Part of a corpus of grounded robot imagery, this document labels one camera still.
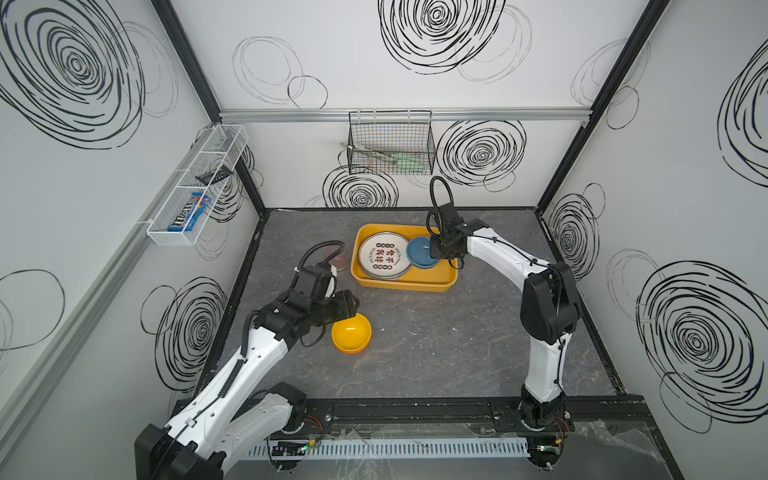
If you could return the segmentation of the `yellow bowl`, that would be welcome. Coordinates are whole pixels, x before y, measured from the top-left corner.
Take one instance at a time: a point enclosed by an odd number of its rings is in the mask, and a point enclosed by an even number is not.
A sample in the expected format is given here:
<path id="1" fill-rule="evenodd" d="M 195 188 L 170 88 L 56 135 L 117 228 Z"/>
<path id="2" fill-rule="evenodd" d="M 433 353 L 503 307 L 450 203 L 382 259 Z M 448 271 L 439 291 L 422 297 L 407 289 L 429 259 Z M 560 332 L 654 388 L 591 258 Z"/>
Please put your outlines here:
<path id="1" fill-rule="evenodd" d="M 335 348 L 358 349 L 368 347 L 373 335 L 372 325 L 367 317 L 357 314 L 352 318 L 336 322 L 331 330 Z"/>

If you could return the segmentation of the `blue bowl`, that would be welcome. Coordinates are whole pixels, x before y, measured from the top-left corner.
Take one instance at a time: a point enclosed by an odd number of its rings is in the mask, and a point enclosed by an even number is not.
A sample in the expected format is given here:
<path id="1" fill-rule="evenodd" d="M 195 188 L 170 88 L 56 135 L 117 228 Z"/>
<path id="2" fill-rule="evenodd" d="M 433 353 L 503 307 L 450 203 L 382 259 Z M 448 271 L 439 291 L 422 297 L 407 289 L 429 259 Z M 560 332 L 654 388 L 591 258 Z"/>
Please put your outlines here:
<path id="1" fill-rule="evenodd" d="M 434 268 L 439 263 L 439 259 L 432 257 L 429 236 L 412 239 L 407 245 L 406 254 L 411 265 L 421 270 Z"/>

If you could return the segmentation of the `orange bowl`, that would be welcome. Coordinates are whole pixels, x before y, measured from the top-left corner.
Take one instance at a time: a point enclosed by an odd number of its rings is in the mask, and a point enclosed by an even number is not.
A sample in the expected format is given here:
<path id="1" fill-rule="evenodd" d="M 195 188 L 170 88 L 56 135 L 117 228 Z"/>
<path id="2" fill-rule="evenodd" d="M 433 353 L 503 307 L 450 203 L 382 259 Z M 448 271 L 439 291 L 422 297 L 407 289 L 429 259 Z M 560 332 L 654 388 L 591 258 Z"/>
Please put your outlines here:
<path id="1" fill-rule="evenodd" d="M 362 348 L 358 348 L 358 349 L 343 349 L 343 348 L 337 348 L 337 350 L 338 350 L 339 352 L 343 353 L 343 354 L 347 354 L 347 355 L 356 355 L 356 354 L 359 354 L 359 353 L 362 353 L 363 351 L 365 351 L 365 350 L 366 350 L 366 348 L 367 348 L 366 346 L 363 346 Z"/>

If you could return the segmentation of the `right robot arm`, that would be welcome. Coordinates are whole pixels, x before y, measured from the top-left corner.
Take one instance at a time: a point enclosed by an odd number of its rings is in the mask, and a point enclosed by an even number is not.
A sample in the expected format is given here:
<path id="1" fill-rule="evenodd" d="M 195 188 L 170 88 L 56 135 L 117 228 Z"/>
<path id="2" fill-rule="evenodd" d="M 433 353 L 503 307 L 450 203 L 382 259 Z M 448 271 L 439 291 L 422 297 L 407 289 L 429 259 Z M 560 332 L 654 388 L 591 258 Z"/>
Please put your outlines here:
<path id="1" fill-rule="evenodd" d="M 426 228 L 432 258 L 461 263 L 470 255 L 521 292 L 520 321 L 529 335 L 530 350 L 518 410 L 528 429 L 545 429 L 563 407 L 565 356 L 583 315 L 571 268 L 523 251 L 479 219 L 464 220 L 451 203 L 429 210 Z"/>

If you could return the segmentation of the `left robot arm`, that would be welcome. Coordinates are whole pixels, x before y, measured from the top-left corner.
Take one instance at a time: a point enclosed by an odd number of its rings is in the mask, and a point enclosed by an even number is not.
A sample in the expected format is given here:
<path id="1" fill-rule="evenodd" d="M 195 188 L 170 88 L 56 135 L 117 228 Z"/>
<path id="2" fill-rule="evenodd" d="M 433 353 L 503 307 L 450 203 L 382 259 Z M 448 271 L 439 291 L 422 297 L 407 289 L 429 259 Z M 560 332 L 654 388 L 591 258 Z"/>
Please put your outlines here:
<path id="1" fill-rule="evenodd" d="M 148 425 L 134 444 L 139 479 L 220 479 L 272 434 L 304 425 L 305 393 L 280 382 L 256 388 L 314 327 L 356 315 L 360 301 L 339 291 L 327 262 L 298 267 L 287 291 L 252 312 L 240 349 L 168 422 Z"/>

